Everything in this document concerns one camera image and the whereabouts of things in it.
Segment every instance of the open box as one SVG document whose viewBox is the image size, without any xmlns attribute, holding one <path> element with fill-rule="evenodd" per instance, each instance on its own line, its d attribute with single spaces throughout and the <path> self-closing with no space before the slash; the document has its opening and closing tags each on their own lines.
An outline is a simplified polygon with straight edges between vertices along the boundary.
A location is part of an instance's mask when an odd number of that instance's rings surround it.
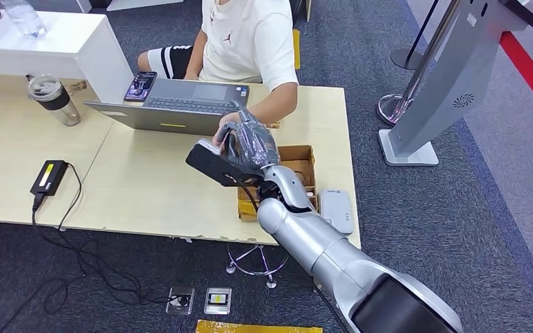
<svg viewBox="0 0 533 333">
<path fill-rule="evenodd" d="M 314 172 L 314 151 L 311 146 L 279 146 L 280 164 L 295 171 L 310 196 L 310 202 L 318 210 L 316 177 Z M 253 198 L 258 202 L 256 187 L 248 187 Z M 243 222 L 256 222 L 256 211 L 246 192 L 238 188 L 238 217 Z"/>
</svg>

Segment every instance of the metal pole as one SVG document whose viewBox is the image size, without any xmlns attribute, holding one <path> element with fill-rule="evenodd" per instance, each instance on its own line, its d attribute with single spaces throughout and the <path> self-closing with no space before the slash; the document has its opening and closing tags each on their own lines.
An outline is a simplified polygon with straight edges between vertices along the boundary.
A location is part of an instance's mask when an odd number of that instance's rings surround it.
<svg viewBox="0 0 533 333">
<path fill-rule="evenodd" d="M 416 36 L 416 40 L 414 40 L 414 45 L 412 45 L 412 48 L 409 50 L 409 53 L 407 54 L 407 58 L 405 58 L 405 62 L 408 62 L 409 59 L 412 57 L 412 54 L 414 50 L 416 49 L 416 46 L 418 46 L 418 42 L 420 42 L 420 38 L 422 38 L 422 35 L 424 34 L 424 30 L 426 29 L 426 26 L 428 25 L 428 22 L 430 21 L 430 17 L 432 16 L 432 13 L 434 12 L 434 9 L 436 8 L 437 4 L 438 4 L 438 0 L 434 0 L 434 3 L 432 3 L 432 7 L 430 7 L 430 12 L 428 12 L 428 15 L 426 15 L 426 18 L 424 19 L 424 23 L 422 23 L 422 27 L 420 28 L 420 31 L 418 32 L 418 35 Z"/>
<path fill-rule="evenodd" d="M 377 113 L 385 122 L 395 125 L 399 118 L 403 116 L 407 107 L 409 107 L 409 104 L 413 101 L 413 97 L 420 86 L 422 77 L 432 63 L 437 51 L 440 49 L 450 27 L 455 23 L 460 2 L 460 0 L 451 0 L 448 8 L 446 8 L 444 16 L 438 24 L 432 39 L 428 43 L 422 61 L 414 72 L 414 75 L 409 81 L 403 94 L 386 95 L 379 100 L 379 103 L 377 104 Z"/>
<path fill-rule="evenodd" d="M 438 0 L 434 0 L 432 6 L 430 6 L 430 11 L 426 15 L 424 23 L 422 24 L 422 27 L 420 28 L 412 47 L 409 50 L 397 49 L 391 52 L 391 61 L 395 65 L 407 70 L 414 70 L 418 68 L 420 62 L 422 61 L 422 55 L 416 51 L 416 47 L 418 46 L 418 42 L 420 42 L 420 38 L 422 38 L 422 35 L 424 34 L 424 30 L 426 29 L 426 26 L 428 25 L 428 22 L 430 21 L 432 13 L 434 13 L 434 9 L 436 9 L 437 4 Z"/>
</svg>

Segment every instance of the cable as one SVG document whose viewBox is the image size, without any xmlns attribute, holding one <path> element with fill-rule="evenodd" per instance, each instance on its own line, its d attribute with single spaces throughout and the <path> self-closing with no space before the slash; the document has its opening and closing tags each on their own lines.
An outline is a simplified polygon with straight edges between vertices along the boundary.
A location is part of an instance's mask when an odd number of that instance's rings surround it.
<svg viewBox="0 0 533 333">
<path fill-rule="evenodd" d="M 74 165 L 72 165 L 72 163 L 69 163 L 68 165 L 72 168 L 72 171 L 74 171 L 74 175 L 76 176 L 76 180 L 78 181 L 78 192 L 76 192 L 76 196 L 74 197 L 72 203 L 70 204 L 70 207 L 68 207 L 68 210 L 66 211 L 66 213 L 64 214 L 64 216 L 60 220 L 60 224 L 58 224 L 58 229 L 59 230 L 61 229 L 62 224 L 64 223 L 64 221 L 65 221 L 66 217 L 68 216 L 68 214 L 70 213 L 70 211 L 74 208 L 74 206 L 78 202 L 78 198 L 83 193 L 83 182 L 81 182 L 81 178 L 78 177 L 78 173 L 76 172 L 76 169 L 74 168 Z"/>
<path fill-rule="evenodd" d="M 241 181 L 239 181 L 238 179 L 236 178 L 233 178 L 233 180 L 235 180 L 238 184 L 240 184 L 240 186 L 242 186 L 242 189 L 244 190 L 244 192 L 246 192 L 246 195 L 248 196 L 248 198 L 252 201 L 252 205 L 254 206 L 254 209 L 256 210 L 256 212 L 258 213 L 258 206 L 256 205 L 256 201 L 254 200 L 254 198 L 252 197 L 251 193 L 250 193 L 250 190 L 248 190 L 248 187 Z M 284 246 L 281 246 L 281 244 L 279 244 L 279 246 L 285 250 L 285 252 L 287 252 L 287 255 L 291 256 L 291 254 L 289 253 L 289 251 L 287 251 L 287 249 L 284 247 Z M 312 283 L 312 286 L 314 287 L 315 291 L 318 293 L 318 295 L 320 296 L 320 298 L 322 299 L 322 301 L 324 301 L 324 303 L 328 306 L 328 309 L 330 309 L 330 312 L 332 312 L 332 315 L 334 315 L 334 318 L 336 319 L 336 321 L 338 322 L 338 325 L 340 325 L 340 328 L 342 329 L 342 332 L 344 333 L 350 333 L 350 331 L 348 330 L 348 328 L 346 327 L 346 324 L 344 323 L 344 321 L 342 321 L 342 318 L 340 318 L 340 316 L 338 315 L 338 313 L 336 312 L 336 309 L 334 309 L 334 307 L 332 306 L 332 303 L 330 303 L 330 301 L 326 298 L 326 296 L 322 293 L 322 291 L 320 290 L 320 288 L 318 288 L 318 286 L 315 284 L 314 282 L 314 279 L 311 275 L 307 274 L 307 276 L 309 277 L 309 280 L 310 282 Z"/>
<path fill-rule="evenodd" d="M 229 177 L 231 180 L 234 180 L 235 182 L 237 182 L 240 187 L 242 187 L 242 189 L 244 190 L 244 192 L 246 192 L 246 195 L 248 196 L 248 198 L 250 199 L 250 201 L 252 202 L 252 206 L 254 207 L 254 210 L 258 213 L 258 205 L 256 204 L 256 200 L 254 199 L 254 197 L 252 196 L 252 194 L 250 193 L 250 189 L 248 189 L 248 187 L 246 186 L 246 184 L 244 184 L 244 182 L 242 182 L 240 179 L 238 178 L 235 178 L 234 176 L 232 175 L 226 175 L 226 177 Z"/>
<path fill-rule="evenodd" d="M 336 312 L 336 309 L 332 306 L 332 303 L 326 298 L 326 296 L 321 292 L 320 288 L 316 285 L 314 282 L 314 279 L 310 276 L 310 282 L 312 283 L 312 286 L 314 287 L 315 291 L 320 295 L 320 298 L 323 300 L 323 302 L 328 306 L 328 309 L 330 309 L 330 312 L 334 315 L 334 318 L 336 318 L 336 321 L 338 322 L 338 325 L 340 325 L 340 328 L 342 329 L 342 332 L 344 333 L 350 333 L 348 328 L 346 327 L 346 324 L 342 321 L 342 318 L 338 316 L 338 313 Z"/>
<path fill-rule="evenodd" d="M 13 314 L 13 316 L 11 316 L 11 318 L 9 318 L 9 320 L 7 321 L 7 323 L 5 323 L 5 325 L 3 325 L 0 329 L 0 333 L 3 332 L 8 326 L 9 324 L 11 324 L 11 322 L 13 322 L 13 320 L 15 319 L 15 317 L 17 317 L 19 315 L 19 313 L 21 313 L 21 311 L 25 308 L 25 306 L 27 304 L 29 304 L 29 302 L 31 302 L 39 293 L 40 291 L 45 288 L 45 286 L 51 284 L 52 282 L 61 282 L 62 284 L 60 286 L 58 286 L 58 288 L 55 288 L 53 291 L 51 291 L 50 293 L 47 294 L 47 296 L 44 298 L 44 304 L 43 304 L 43 309 L 44 309 L 44 312 L 46 312 L 47 314 L 56 314 L 58 311 L 60 311 L 60 309 L 62 309 L 62 306 L 64 305 L 64 303 L 66 302 L 66 299 L 68 298 L 68 286 L 72 283 L 72 282 L 75 282 L 79 279 L 82 279 L 83 276 L 80 276 L 80 277 L 75 277 L 74 279 L 71 279 L 70 281 L 66 281 L 64 279 L 61 279 L 61 278 L 58 278 L 58 277 L 55 277 L 53 279 L 48 279 L 46 280 L 44 283 L 42 283 L 35 291 L 34 293 L 32 294 L 32 296 L 30 296 L 30 298 L 28 298 L 20 307 L 17 308 L 17 310 L 15 310 L 15 313 Z M 62 299 L 62 302 L 54 308 L 54 310 L 50 310 L 48 309 L 48 300 L 51 299 L 52 296 L 54 296 L 54 294 L 56 294 L 61 288 L 64 287 L 64 298 Z"/>
<path fill-rule="evenodd" d="M 71 205 L 68 207 L 68 210 L 65 212 L 64 216 L 60 220 L 60 223 L 58 224 L 58 227 L 55 230 L 56 232 L 55 235 L 58 236 L 58 239 L 53 239 L 49 237 L 48 235 L 46 235 L 46 233 L 44 233 L 42 229 L 43 227 L 39 226 L 36 222 L 37 211 L 40 208 L 42 202 L 44 201 L 43 194 L 37 194 L 34 198 L 32 212 L 31 212 L 31 223 L 35 231 L 46 242 L 54 246 L 75 252 L 78 266 L 83 274 L 79 277 L 75 277 L 68 281 L 62 278 L 53 278 L 53 279 L 48 279 L 47 281 L 43 282 L 34 291 L 34 293 L 30 296 L 30 298 L 28 298 L 21 306 L 19 306 L 15 310 L 15 313 L 13 314 L 13 316 L 11 316 L 11 318 L 9 318 L 7 323 L 0 329 L 0 332 L 4 331 L 9 326 L 9 324 L 11 324 L 15 320 L 15 318 L 21 313 L 23 308 L 25 308 L 25 306 L 27 306 L 27 304 L 31 302 L 41 292 L 41 290 L 43 290 L 45 287 L 47 287 L 53 282 L 60 282 L 61 285 L 55 288 L 52 292 L 48 293 L 46 297 L 44 298 L 43 309 L 44 309 L 44 312 L 46 312 L 47 314 L 55 314 L 62 309 L 62 307 L 64 306 L 68 298 L 68 289 L 71 283 L 82 278 L 88 278 L 89 276 L 101 278 L 101 280 L 103 281 L 111 297 L 113 297 L 116 301 L 122 304 L 125 304 L 125 305 L 166 304 L 168 302 L 171 302 L 172 300 L 176 300 L 180 298 L 180 296 L 172 296 L 170 298 L 153 297 L 154 289 L 149 289 L 148 291 L 144 291 L 144 288 L 142 288 L 142 284 L 140 283 L 137 277 L 135 277 L 134 275 L 130 273 L 121 272 L 115 269 L 100 256 L 99 243 L 96 239 L 87 240 L 84 243 L 82 243 L 81 246 L 77 247 L 72 242 L 70 242 L 68 238 L 66 238 L 66 236 L 62 233 L 60 229 L 62 227 L 62 224 L 65 222 L 66 218 L 70 214 L 70 212 L 76 206 L 79 198 L 81 197 L 81 194 L 83 193 L 83 184 L 81 182 L 81 178 L 78 176 L 78 173 L 76 172 L 76 168 L 71 163 L 68 163 L 68 165 L 74 171 L 74 175 L 78 182 L 78 192 L 73 198 Z M 86 249 L 90 244 L 93 244 L 94 250 Z M 119 278 L 119 280 L 124 282 L 124 284 L 127 284 L 128 287 L 122 287 L 120 283 L 114 283 L 111 280 L 112 278 L 115 278 L 116 281 L 117 281 L 117 278 Z M 52 299 L 52 297 L 56 295 L 60 290 L 64 290 L 64 296 L 62 297 L 62 300 L 60 301 L 60 303 L 57 304 L 57 306 L 55 306 L 53 309 L 48 307 L 48 304 L 51 304 L 50 300 Z M 132 299 L 131 300 L 122 299 L 117 295 L 118 293 L 130 295 Z"/>
</svg>

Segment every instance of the robotic arm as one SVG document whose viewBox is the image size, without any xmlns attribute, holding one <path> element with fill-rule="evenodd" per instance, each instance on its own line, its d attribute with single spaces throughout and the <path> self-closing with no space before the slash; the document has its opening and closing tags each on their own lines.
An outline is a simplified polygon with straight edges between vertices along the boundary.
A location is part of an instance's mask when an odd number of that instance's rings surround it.
<svg viewBox="0 0 533 333">
<path fill-rule="evenodd" d="M 257 186 L 261 227 L 336 302 L 354 332 L 462 333 L 458 315 L 412 276 L 354 247 L 312 207 L 296 174 L 278 164 L 269 131 L 244 107 L 219 132 L 224 152 L 199 140 L 187 163 L 223 186 Z"/>
</svg>

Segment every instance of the laptop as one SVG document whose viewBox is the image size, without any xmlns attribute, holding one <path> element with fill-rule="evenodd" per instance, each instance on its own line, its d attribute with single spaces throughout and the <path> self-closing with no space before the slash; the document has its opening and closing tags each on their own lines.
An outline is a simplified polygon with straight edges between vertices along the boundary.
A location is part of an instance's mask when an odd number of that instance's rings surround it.
<svg viewBox="0 0 533 333">
<path fill-rule="evenodd" d="M 85 102 L 85 105 L 137 130 L 213 135 L 230 100 L 248 103 L 248 86 L 157 79 L 143 106 Z"/>
</svg>

